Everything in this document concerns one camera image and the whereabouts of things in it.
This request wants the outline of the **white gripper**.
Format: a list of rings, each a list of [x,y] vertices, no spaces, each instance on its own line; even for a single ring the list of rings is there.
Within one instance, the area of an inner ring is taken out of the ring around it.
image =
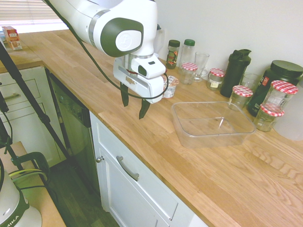
[[[123,57],[115,59],[114,77],[120,81],[120,92],[124,107],[129,104],[128,88],[142,98],[139,119],[142,119],[150,103],[154,104],[162,99],[164,79],[162,74],[165,66],[156,57],[148,59],[132,59],[131,69],[123,65]]]

